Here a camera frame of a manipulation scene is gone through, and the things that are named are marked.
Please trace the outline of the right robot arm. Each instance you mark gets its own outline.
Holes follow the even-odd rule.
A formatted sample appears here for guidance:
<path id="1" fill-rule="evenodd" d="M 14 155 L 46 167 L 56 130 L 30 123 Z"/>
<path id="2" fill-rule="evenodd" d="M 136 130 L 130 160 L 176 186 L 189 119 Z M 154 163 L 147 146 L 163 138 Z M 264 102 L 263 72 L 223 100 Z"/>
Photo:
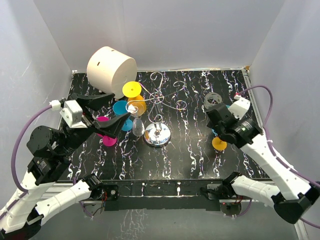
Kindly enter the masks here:
<path id="1" fill-rule="evenodd" d="M 272 207 L 283 220 L 295 224 L 318 200 L 319 186 L 294 173 L 287 163 L 282 164 L 263 129 L 251 118 L 237 115 L 231 110 L 224 103 L 210 107 L 205 111 L 207 126 L 214 129 L 220 140 L 235 145 L 252 158 L 272 179 L 273 184 L 233 172 L 211 193 L 230 199 L 237 195 L 249 197 Z"/>

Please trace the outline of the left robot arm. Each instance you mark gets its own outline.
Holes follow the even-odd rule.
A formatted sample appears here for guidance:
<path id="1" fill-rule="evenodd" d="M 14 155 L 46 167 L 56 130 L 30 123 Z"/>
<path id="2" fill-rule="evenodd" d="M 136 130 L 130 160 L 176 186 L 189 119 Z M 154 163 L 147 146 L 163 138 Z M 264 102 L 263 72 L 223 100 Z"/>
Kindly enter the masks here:
<path id="1" fill-rule="evenodd" d="M 98 121 L 91 114 L 114 97 L 113 93 L 74 93 L 68 98 L 51 101 L 46 110 L 59 111 L 64 126 L 58 130 L 41 125 L 32 131 L 27 142 L 32 160 L 23 180 L 18 180 L 16 173 L 16 157 L 22 137 L 17 138 L 11 154 L 11 174 L 17 189 L 0 212 L 1 239 L 28 240 L 58 213 L 81 201 L 97 200 L 103 195 L 102 181 L 95 174 L 89 174 L 63 192 L 48 199 L 42 198 L 69 168 L 70 156 L 91 135 L 118 136 L 129 112 L 108 121 Z"/>

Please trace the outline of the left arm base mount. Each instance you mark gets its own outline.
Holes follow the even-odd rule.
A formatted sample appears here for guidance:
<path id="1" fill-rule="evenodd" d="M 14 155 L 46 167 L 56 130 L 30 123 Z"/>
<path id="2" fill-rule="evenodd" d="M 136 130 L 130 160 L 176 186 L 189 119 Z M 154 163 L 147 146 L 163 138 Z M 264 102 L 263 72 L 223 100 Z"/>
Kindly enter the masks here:
<path id="1" fill-rule="evenodd" d="M 101 214 L 104 210 L 107 209 L 108 203 L 116 202 L 119 198 L 119 186 L 116 184 L 104 184 L 101 185 L 98 189 L 94 190 L 91 196 L 82 201 L 83 212 L 93 219 L 97 213 Z M 95 203 L 86 203 L 86 202 L 95 202 L 98 203 L 98 208 L 94 211 L 87 209 L 88 206 L 94 206 Z"/>

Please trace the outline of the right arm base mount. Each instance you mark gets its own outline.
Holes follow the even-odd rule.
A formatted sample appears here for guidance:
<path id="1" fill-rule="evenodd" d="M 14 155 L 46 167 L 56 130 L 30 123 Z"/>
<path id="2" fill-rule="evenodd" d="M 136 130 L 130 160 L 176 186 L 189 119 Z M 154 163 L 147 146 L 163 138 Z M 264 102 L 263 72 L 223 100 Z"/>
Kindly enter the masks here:
<path id="1" fill-rule="evenodd" d="M 200 188 L 200 193 L 207 200 L 219 201 L 220 211 L 223 215 L 233 219 L 245 215 L 252 205 L 252 199 L 250 199 L 247 207 L 243 210 L 242 201 L 245 197 L 235 193 L 229 186 L 223 184 L 208 184 Z"/>

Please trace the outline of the clear wine glass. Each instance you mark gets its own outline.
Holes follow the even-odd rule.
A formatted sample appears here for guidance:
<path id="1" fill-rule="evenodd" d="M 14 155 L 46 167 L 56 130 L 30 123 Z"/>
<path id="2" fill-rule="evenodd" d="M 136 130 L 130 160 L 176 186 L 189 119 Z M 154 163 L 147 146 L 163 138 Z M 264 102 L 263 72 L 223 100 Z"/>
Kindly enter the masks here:
<path id="1" fill-rule="evenodd" d="M 143 136 L 145 132 L 145 126 L 141 120 L 141 115 L 145 113 L 145 107 L 140 101 L 131 100 L 126 104 L 126 110 L 134 117 L 132 133 L 136 137 Z"/>

